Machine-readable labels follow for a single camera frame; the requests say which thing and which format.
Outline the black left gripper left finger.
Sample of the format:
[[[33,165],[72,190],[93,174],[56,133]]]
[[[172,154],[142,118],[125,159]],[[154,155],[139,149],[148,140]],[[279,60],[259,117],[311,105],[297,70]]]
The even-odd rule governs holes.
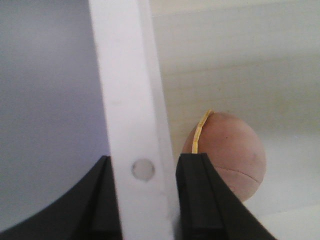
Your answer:
[[[121,240],[111,158],[102,156],[68,192],[1,232],[2,240]]]

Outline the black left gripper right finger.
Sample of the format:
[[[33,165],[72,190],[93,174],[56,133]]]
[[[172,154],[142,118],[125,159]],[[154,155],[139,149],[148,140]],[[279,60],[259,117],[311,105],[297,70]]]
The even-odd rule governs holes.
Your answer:
[[[182,153],[176,167],[184,240],[273,240],[213,167],[207,154]]]

